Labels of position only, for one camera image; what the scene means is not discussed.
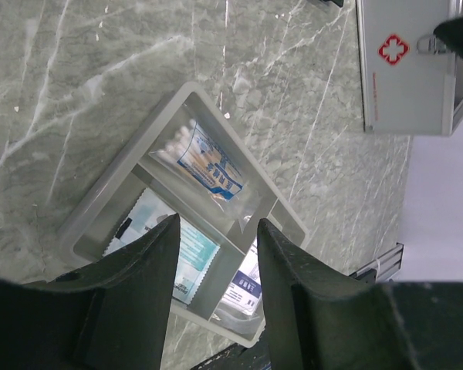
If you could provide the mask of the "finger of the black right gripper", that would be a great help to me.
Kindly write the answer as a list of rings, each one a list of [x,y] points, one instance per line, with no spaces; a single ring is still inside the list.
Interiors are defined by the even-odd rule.
[[[463,16],[442,22],[434,29],[434,35],[463,59]]]

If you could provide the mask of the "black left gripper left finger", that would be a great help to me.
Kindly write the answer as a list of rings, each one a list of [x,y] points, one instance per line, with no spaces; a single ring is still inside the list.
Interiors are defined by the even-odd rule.
[[[0,278],[0,369],[157,369],[174,279],[141,241],[50,282]]]

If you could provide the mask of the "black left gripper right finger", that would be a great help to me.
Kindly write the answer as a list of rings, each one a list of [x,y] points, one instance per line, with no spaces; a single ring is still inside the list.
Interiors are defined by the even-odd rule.
[[[274,369],[463,369],[463,282],[367,284],[257,229]]]

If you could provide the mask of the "grey metal case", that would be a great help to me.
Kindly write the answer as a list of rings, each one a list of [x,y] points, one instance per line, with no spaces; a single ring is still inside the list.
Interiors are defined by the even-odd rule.
[[[356,3],[364,129],[450,136],[463,119],[463,60],[433,31],[463,1]]]

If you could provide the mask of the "white gauze pad packet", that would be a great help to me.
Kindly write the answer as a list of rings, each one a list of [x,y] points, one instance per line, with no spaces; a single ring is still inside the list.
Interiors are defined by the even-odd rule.
[[[251,335],[262,322],[257,313],[261,301],[257,239],[254,239],[211,318],[239,335]]]

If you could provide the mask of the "light blue mask packet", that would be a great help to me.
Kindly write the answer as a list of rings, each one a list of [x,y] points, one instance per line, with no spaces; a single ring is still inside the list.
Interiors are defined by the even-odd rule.
[[[219,244],[149,188],[137,198],[103,256],[141,241],[154,243],[158,249],[157,260],[163,264],[158,275],[166,273],[167,278],[173,278],[173,298],[189,305],[220,249]]]

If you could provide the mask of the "grey plastic tray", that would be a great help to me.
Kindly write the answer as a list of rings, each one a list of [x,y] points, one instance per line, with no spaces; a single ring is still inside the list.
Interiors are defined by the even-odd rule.
[[[198,121],[222,146],[259,193],[259,207],[244,230],[240,229],[236,219],[225,215],[204,191],[193,187],[149,155],[156,144],[169,138],[189,119]],[[63,260],[73,267],[82,267],[102,258],[117,228],[147,188],[220,246],[193,301],[185,305],[172,298],[171,311],[240,345],[253,346],[265,328],[262,301],[257,311],[262,322],[251,335],[239,335],[223,328],[211,316],[256,239],[261,219],[270,220],[300,247],[306,245],[308,231],[227,119],[196,82],[186,82],[157,105],[67,218],[59,232]]]

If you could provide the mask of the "bag of cotton swabs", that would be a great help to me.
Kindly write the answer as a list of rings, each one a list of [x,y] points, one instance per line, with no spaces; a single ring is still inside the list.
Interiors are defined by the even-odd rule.
[[[245,229],[259,207],[251,181],[195,119],[182,123],[149,155],[175,175],[204,191],[225,215]]]

